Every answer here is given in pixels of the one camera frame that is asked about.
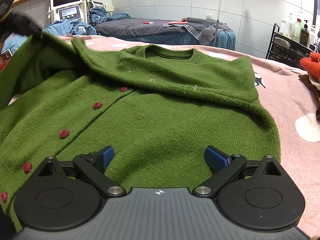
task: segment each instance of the green sweater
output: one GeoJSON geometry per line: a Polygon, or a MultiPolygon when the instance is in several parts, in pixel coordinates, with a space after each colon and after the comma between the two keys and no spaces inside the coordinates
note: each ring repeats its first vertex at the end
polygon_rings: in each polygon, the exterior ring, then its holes
{"type": "Polygon", "coordinates": [[[97,52],[49,35],[28,39],[0,72],[1,205],[21,229],[13,198],[49,155],[72,160],[106,145],[106,175],[130,187],[189,187],[212,173],[207,145],[279,159],[274,120],[260,105],[249,57],[226,61],[156,45],[97,52]],[[14,94],[23,94],[7,106],[14,94]],[[94,110],[93,104],[102,107],[94,110]],[[59,133],[69,136],[60,139],[59,133]]]}

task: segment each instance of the ribbed neckline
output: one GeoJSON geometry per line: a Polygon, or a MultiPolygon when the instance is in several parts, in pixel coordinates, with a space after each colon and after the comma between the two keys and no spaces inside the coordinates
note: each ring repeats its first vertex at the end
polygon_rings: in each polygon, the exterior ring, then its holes
{"type": "Polygon", "coordinates": [[[196,49],[188,50],[170,50],[165,49],[160,46],[150,44],[144,47],[141,47],[137,50],[136,56],[146,58],[146,52],[153,52],[154,54],[167,58],[167,59],[187,59],[189,62],[197,63],[201,57],[201,52],[196,49]]]}

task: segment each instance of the massage bed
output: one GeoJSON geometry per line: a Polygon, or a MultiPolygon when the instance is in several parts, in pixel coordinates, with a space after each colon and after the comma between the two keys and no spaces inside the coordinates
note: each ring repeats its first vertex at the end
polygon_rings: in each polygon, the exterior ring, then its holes
{"type": "MultiPolygon", "coordinates": [[[[59,37],[71,44],[73,37],[59,37]]],[[[97,51],[121,50],[146,43],[130,42],[114,37],[83,36],[89,49],[97,51]]],[[[316,104],[308,88],[299,80],[305,71],[279,62],[256,58],[240,52],[199,45],[161,45],[172,50],[196,48],[211,56],[225,60],[250,57],[260,103],[269,111],[279,131],[281,165],[291,176],[305,197],[306,207],[298,227],[309,236],[320,235],[320,178],[318,149],[320,124],[316,122],[316,104]]]]}
{"type": "MultiPolygon", "coordinates": [[[[212,20],[198,19],[188,17],[187,20],[193,20],[199,25],[207,26],[212,20]]],[[[170,20],[154,20],[140,18],[126,18],[116,21],[107,21],[96,25],[97,34],[105,37],[115,37],[125,41],[140,41],[153,44],[166,45],[206,45],[213,46],[214,30],[211,30],[211,36],[205,40],[196,38],[192,32],[181,26],[168,26],[164,24],[172,22],[170,20]],[[154,22],[153,24],[144,24],[144,22],[154,22]]],[[[235,50],[236,36],[230,28],[225,30],[218,29],[218,39],[216,47],[235,50]]]]}

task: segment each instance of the gray bed cover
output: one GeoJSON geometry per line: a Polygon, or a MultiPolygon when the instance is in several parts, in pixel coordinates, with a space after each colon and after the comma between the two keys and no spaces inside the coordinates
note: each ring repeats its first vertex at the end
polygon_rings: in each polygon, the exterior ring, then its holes
{"type": "MultiPolygon", "coordinates": [[[[216,20],[204,20],[192,17],[188,17],[186,20],[188,21],[188,24],[168,25],[167,23],[171,22],[171,20],[128,18],[98,24],[96,25],[96,30],[104,36],[114,36],[117,38],[139,37],[169,32],[184,34],[188,31],[201,45],[206,45],[214,38],[216,20]],[[150,21],[153,21],[154,23],[143,24],[143,22],[150,21]]],[[[219,23],[218,32],[222,30],[231,31],[227,25],[219,23]]]]}

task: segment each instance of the red button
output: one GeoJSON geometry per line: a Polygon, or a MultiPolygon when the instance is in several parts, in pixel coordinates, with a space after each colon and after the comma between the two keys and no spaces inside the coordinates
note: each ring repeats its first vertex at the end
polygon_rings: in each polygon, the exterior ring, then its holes
{"type": "Polygon", "coordinates": [[[94,109],[94,110],[97,110],[97,109],[99,109],[101,106],[102,106],[102,103],[101,103],[101,102],[96,102],[96,103],[93,104],[93,109],[94,109]]]}
{"type": "Polygon", "coordinates": [[[28,174],[31,172],[32,164],[31,163],[25,163],[22,167],[25,174],[28,174]]]}
{"type": "Polygon", "coordinates": [[[62,130],[60,133],[59,133],[59,137],[60,139],[64,139],[66,137],[69,136],[69,131],[68,130],[62,130]]]}
{"type": "Polygon", "coordinates": [[[120,92],[126,92],[126,91],[128,91],[128,88],[127,88],[127,87],[122,87],[122,88],[120,88],[120,92]]]}
{"type": "Polygon", "coordinates": [[[8,193],[6,193],[5,191],[1,193],[1,200],[3,201],[3,203],[6,203],[8,199],[8,193]]]}

